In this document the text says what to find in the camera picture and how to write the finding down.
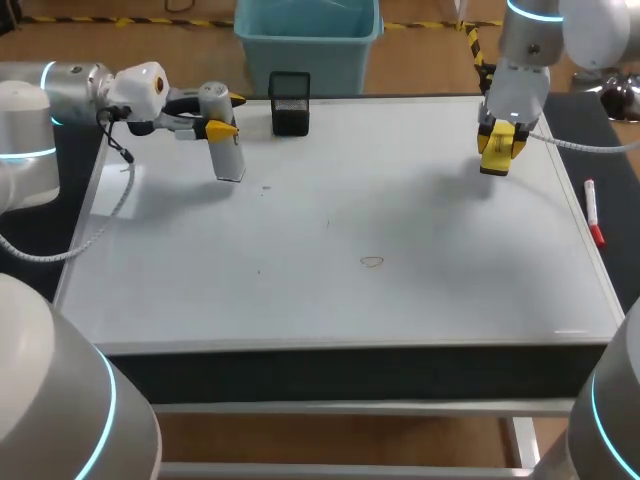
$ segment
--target metal bar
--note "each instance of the metal bar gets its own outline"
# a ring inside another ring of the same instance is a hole
[[[467,16],[467,7],[469,6],[469,0],[456,0],[456,8],[458,10],[458,22],[464,21]]]
[[[518,468],[533,469],[540,461],[538,440],[533,419],[514,417],[507,419],[511,451]]]
[[[373,465],[277,465],[259,463],[163,463],[159,478],[243,480],[501,480],[527,478],[531,470],[512,468],[379,467]]]
[[[156,413],[566,417],[573,400],[466,402],[251,402],[154,405]]]

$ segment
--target black cable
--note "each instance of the black cable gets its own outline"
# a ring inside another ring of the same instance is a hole
[[[178,10],[173,10],[172,8],[169,8],[169,2],[170,2],[170,0],[164,0],[164,11],[165,12],[169,12],[169,13],[184,13],[184,12],[188,12],[189,10],[191,10],[193,7],[196,6],[196,0],[191,0],[191,3],[189,4],[188,7],[180,8]]]
[[[108,128],[106,128],[102,124],[102,114],[104,112],[109,114],[109,116],[106,118],[109,123]],[[134,161],[133,155],[131,154],[131,152],[129,152],[129,150],[120,145],[115,138],[113,138],[113,125],[118,120],[124,120],[125,118],[127,118],[130,113],[130,109],[120,109],[118,107],[104,107],[96,112],[96,123],[98,124],[98,127],[100,127],[100,130],[102,130],[103,135],[107,137],[107,145],[118,152],[120,156],[125,160],[125,162],[129,164],[133,163]]]

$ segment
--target blue led ring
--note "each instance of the blue led ring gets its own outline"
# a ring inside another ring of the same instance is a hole
[[[84,480],[89,474],[89,472],[91,471],[91,469],[93,468],[93,466],[95,465],[96,461],[98,460],[98,457],[102,453],[102,450],[104,450],[104,445],[105,443],[107,443],[107,438],[109,437],[109,434],[111,433],[111,428],[113,427],[113,419],[116,416],[116,379],[115,379],[115,376],[113,375],[113,368],[111,368],[111,364],[109,363],[109,360],[107,360],[107,358],[102,354],[102,352],[97,348],[96,348],[96,351],[100,355],[100,358],[102,358],[102,361],[107,367],[107,373],[109,374],[109,384],[111,385],[111,400],[109,401],[109,413],[107,414],[107,421],[104,423],[102,435],[100,435],[100,439],[96,444],[96,448],[93,449],[93,453],[89,457],[89,460],[87,460],[87,463],[85,463],[84,467],[82,467],[82,470],[80,470],[80,473],[76,475],[75,480]]]
[[[607,446],[607,448],[611,452],[611,455],[613,455],[613,458],[617,460],[620,466],[624,469],[625,472],[627,472],[631,476],[631,478],[633,478],[634,480],[640,480],[640,475],[634,472],[633,469],[629,466],[629,464],[624,461],[624,459],[622,458],[622,455],[618,453],[616,448],[613,446],[613,443],[611,443],[611,440],[609,440],[609,437],[607,436],[607,432],[604,431],[604,427],[602,426],[602,422],[600,421],[600,415],[598,415],[598,409],[596,407],[596,374],[595,373],[593,374],[593,380],[591,380],[591,406],[593,408],[593,417],[596,420],[596,425],[598,426],[598,430],[600,430],[600,435],[602,436],[602,440],[604,441],[604,444]]]
[[[22,160],[28,158],[45,157],[56,153],[56,148],[50,148],[48,150],[41,150],[39,152],[27,152],[27,153],[0,153],[0,160],[6,160],[8,163],[22,163]]]
[[[527,12],[526,10],[522,10],[520,7],[516,7],[511,0],[507,0],[507,5],[518,15],[522,15],[523,17],[530,18],[532,20],[537,20],[538,22],[562,22],[564,20],[562,17],[552,17],[548,15],[538,15],[537,13]]]
[[[45,85],[47,83],[47,75],[49,74],[49,70],[51,70],[51,67],[53,67],[55,63],[56,62],[47,63],[42,70],[42,75],[40,75],[40,88],[44,91],[46,91]],[[59,127],[62,126],[62,124],[53,117],[51,117],[51,123],[53,123],[54,125],[58,125]]]

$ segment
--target small black box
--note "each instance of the small black box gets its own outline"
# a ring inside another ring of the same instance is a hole
[[[311,74],[271,72],[269,98],[273,134],[277,137],[304,137],[309,133]]]

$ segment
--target white table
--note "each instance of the white table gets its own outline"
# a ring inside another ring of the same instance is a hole
[[[138,138],[118,128],[118,141],[137,158],[136,187],[104,238],[66,267],[56,304],[110,355],[606,343],[623,314],[556,148],[531,140],[508,177],[480,175],[478,102],[314,101],[310,134],[298,139],[272,138],[269,104],[249,102],[237,109],[247,163],[240,184],[214,180],[206,144],[177,142],[168,132]],[[550,135],[544,119],[538,131]],[[120,165],[108,152],[75,243],[92,234],[119,196],[127,175]],[[563,414],[570,405],[158,410],[520,416]],[[532,433],[530,420],[520,426]],[[531,467],[535,452],[519,456]],[[255,476],[234,468],[205,470]]]

